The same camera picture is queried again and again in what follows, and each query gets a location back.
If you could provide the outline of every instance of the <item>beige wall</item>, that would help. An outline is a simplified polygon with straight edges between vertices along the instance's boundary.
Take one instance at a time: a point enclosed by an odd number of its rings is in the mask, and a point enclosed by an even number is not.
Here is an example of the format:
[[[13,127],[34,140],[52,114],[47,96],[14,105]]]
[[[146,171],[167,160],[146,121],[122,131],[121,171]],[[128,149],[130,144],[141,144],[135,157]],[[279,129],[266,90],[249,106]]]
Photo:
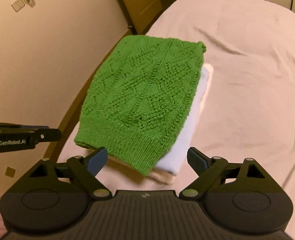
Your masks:
[[[14,1],[0,0],[0,122],[56,128],[127,22],[117,0],[35,0],[17,13]],[[0,154],[0,194],[47,146]]]

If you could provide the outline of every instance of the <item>screw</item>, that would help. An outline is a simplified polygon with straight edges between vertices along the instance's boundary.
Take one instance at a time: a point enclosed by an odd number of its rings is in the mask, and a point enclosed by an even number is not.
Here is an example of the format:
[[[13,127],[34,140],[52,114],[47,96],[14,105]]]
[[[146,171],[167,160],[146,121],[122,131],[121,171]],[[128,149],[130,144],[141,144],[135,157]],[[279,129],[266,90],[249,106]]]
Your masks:
[[[94,196],[96,197],[107,197],[110,192],[107,189],[97,189],[93,192]]]
[[[143,198],[147,198],[149,196],[150,196],[150,194],[149,193],[146,193],[146,192],[144,192],[144,194],[141,195],[141,197],[143,197]]]
[[[188,188],[182,191],[183,196],[185,197],[196,197],[199,193],[197,190]]]

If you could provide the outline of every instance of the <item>bed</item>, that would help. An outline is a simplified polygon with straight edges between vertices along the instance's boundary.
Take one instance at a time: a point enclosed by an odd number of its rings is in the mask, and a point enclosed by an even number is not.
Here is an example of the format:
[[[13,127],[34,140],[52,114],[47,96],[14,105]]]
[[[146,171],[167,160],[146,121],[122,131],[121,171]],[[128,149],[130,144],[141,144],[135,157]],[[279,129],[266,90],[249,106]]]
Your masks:
[[[264,0],[177,0],[147,35],[205,43],[214,75],[191,146],[229,162],[255,158],[294,203],[286,232],[295,240],[295,13]],[[75,145],[76,133],[58,162],[88,153]],[[113,193],[179,193],[197,175],[185,162],[164,185],[108,161],[96,177]]]

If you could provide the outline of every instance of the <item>wall socket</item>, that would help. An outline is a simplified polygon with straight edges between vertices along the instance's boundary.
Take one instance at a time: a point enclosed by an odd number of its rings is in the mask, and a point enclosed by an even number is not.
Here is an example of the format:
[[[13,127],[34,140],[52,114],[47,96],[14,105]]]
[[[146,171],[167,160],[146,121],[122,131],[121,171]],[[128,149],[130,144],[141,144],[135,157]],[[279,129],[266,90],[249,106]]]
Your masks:
[[[23,2],[23,0],[16,0],[14,3],[12,3],[12,7],[16,12],[18,12],[24,6],[25,6],[25,3]]]
[[[10,167],[6,168],[5,176],[14,178],[16,170]]]

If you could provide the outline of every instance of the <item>stack of folded clothes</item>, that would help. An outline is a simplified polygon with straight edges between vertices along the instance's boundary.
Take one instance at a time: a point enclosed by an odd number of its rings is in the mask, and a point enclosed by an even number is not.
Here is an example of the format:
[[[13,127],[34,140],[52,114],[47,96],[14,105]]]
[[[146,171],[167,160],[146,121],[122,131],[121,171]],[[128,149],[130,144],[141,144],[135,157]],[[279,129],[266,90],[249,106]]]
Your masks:
[[[76,145],[171,184],[182,166],[211,81],[202,42],[123,38],[94,76]]]

